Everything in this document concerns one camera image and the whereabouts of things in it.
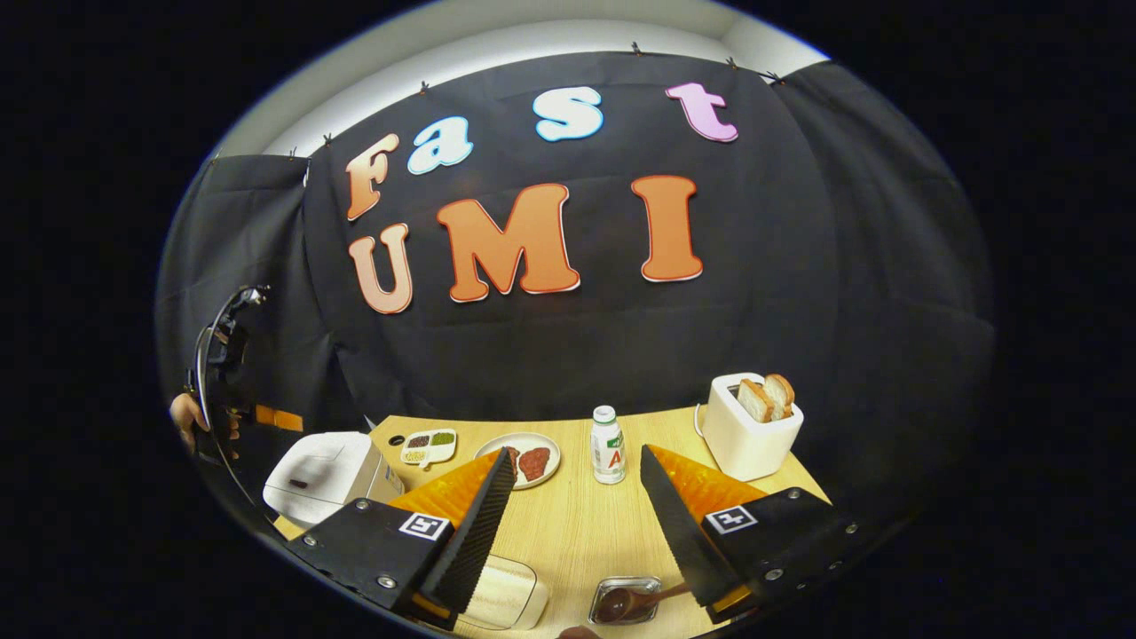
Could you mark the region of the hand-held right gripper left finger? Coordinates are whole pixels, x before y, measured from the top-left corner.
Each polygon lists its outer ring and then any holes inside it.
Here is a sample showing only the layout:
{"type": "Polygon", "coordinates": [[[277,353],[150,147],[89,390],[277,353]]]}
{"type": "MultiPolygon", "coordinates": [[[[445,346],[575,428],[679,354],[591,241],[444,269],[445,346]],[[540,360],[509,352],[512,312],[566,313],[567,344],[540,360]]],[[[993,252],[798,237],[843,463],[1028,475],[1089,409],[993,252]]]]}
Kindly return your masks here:
{"type": "Polygon", "coordinates": [[[395,501],[357,499],[289,541],[329,581],[392,615],[451,630],[492,549],[516,472],[502,449],[395,501]]]}

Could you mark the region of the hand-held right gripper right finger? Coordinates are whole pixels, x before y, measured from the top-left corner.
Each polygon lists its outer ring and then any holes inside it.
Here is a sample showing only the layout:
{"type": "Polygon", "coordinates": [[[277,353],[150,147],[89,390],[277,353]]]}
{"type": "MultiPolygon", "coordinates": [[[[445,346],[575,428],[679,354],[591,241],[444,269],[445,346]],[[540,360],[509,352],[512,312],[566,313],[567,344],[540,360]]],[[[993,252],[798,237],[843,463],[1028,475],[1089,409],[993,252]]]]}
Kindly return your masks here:
{"type": "Polygon", "coordinates": [[[860,526],[802,488],[777,493],[645,445],[641,483],[709,619],[766,613],[832,581],[860,554],[860,526]]]}

